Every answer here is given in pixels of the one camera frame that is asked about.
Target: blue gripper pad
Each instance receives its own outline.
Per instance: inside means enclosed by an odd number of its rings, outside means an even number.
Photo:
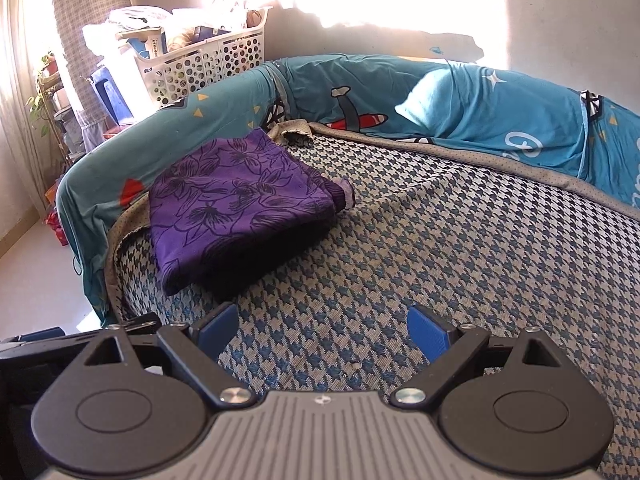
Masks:
[[[209,359],[215,361],[236,336],[239,328],[240,315],[238,306],[232,303],[200,329],[198,348]]]
[[[409,337],[430,363],[433,363],[455,342],[455,327],[441,320],[440,316],[424,312],[423,306],[412,306],[406,316]]]

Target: baseboard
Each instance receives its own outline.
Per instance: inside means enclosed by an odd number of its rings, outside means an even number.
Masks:
[[[38,220],[40,220],[40,216],[38,215],[36,208],[32,207],[22,216],[22,218],[20,218],[20,220],[18,220],[18,223],[14,225],[3,238],[0,238],[0,258],[2,258],[20,238],[22,238],[23,234],[36,225]]]

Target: white star print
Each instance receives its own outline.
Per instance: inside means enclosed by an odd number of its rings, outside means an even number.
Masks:
[[[500,79],[497,75],[495,75],[495,70],[491,75],[483,75],[482,77],[491,81],[491,90],[495,90],[495,85],[497,83],[506,83],[504,79]]]

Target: red plastic bag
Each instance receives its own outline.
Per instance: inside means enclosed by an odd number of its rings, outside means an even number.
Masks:
[[[65,232],[62,230],[62,225],[60,225],[58,212],[55,208],[53,208],[53,211],[49,213],[44,223],[53,229],[63,247],[69,245],[69,242],[66,240]]]

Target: folded purple garment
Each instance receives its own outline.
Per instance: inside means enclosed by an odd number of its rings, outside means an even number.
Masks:
[[[162,173],[149,191],[151,235],[164,293],[190,283],[265,240],[326,222],[353,205],[347,181],[332,182],[258,129],[216,139]]]

